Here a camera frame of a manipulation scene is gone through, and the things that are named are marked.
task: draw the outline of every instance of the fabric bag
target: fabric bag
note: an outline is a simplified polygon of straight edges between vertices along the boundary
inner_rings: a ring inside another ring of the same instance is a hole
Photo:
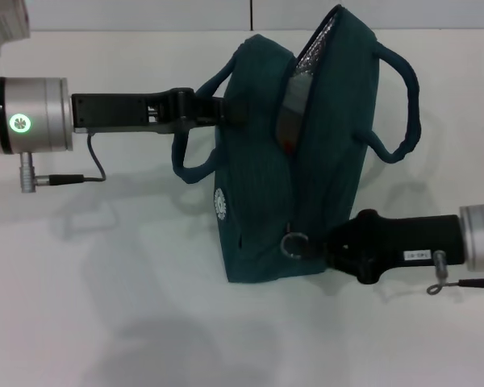
[[[394,152],[372,130],[380,60],[407,86],[407,133]],[[327,260],[297,259],[284,251],[284,236],[322,238],[348,221],[368,147],[389,164],[415,148],[421,135],[416,75],[342,6],[328,14],[298,58],[255,35],[196,94],[211,97],[230,75],[224,98],[247,102],[247,124],[217,127],[215,149],[195,168],[183,165],[188,134],[176,134],[173,170],[189,184],[215,172],[229,281],[320,273]]]

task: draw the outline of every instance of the metal ring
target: metal ring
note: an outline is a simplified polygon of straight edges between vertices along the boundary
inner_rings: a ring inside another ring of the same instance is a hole
[[[282,238],[282,242],[280,243],[280,249],[282,250],[282,254],[286,256],[287,258],[292,258],[294,260],[301,260],[303,257],[298,255],[298,254],[290,254],[286,249],[285,249],[285,243],[288,239],[290,238],[300,238],[304,240],[305,242],[308,242],[308,236],[301,232],[290,232],[288,234],[285,234],[285,236]]]
[[[439,294],[441,290],[443,290],[444,285],[441,284],[435,284],[432,286],[427,287],[427,294],[429,296],[435,296],[436,294]]]

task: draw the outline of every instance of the bag handle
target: bag handle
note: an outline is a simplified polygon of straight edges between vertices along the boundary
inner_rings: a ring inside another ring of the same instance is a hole
[[[235,57],[232,57],[223,69],[201,86],[195,94],[198,97],[203,98],[212,97],[219,86],[230,76],[234,68]],[[172,142],[172,167],[174,173],[176,173],[176,175],[178,175],[186,184],[195,184],[201,181],[227,163],[227,155],[225,151],[217,144],[204,164],[201,164],[198,167],[186,168],[183,164],[185,162],[187,145],[188,132],[174,134],[174,140]]]
[[[407,116],[407,133],[405,140],[398,146],[393,153],[389,153],[383,142],[378,138],[376,133],[368,131],[360,133],[359,137],[368,144],[382,161],[388,164],[394,164],[403,160],[407,153],[414,150],[421,137],[421,122],[419,121],[419,83],[418,78],[409,62],[403,59],[396,52],[377,43],[375,56],[384,60],[388,65],[395,69],[405,81],[408,97],[408,116]]]

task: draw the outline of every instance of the white wall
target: white wall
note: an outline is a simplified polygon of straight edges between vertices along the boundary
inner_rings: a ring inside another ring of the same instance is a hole
[[[296,53],[309,36],[266,35]],[[0,66],[5,76],[66,76],[72,92],[198,87],[247,36],[37,33],[5,47]],[[424,132],[401,164],[369,153],[355,211],[404,217],[483,203],[484,31],[378,37],[419,75]],[[405,105],[384,65],[375,127],[390,147]],[[210,130],[192,136],[197,164],[213,141]],[[341,273],[229,285],[213,182],[180,182],[170,143],[98,135],[106,183],[34,195],[19,193],[17,157],[0,156],[0,387],[484,386],[484,291],[430,298],[432,268],[397,269],[376,286]],[[74,152],[35,162],[39,173],[95,173],[79,135]]]
[[[484,28],[484,0],[253,0],[254,26],[313,30],[337,3],[371,28]]]
[[[249,0],[26,0],[42,31],[249,30]]]

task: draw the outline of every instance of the green light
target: green light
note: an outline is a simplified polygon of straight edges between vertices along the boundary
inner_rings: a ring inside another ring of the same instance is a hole
[[[31,129],[31,120],[25,114],[15,114],[10,118],[9,126],[16,133],[27,133]]]

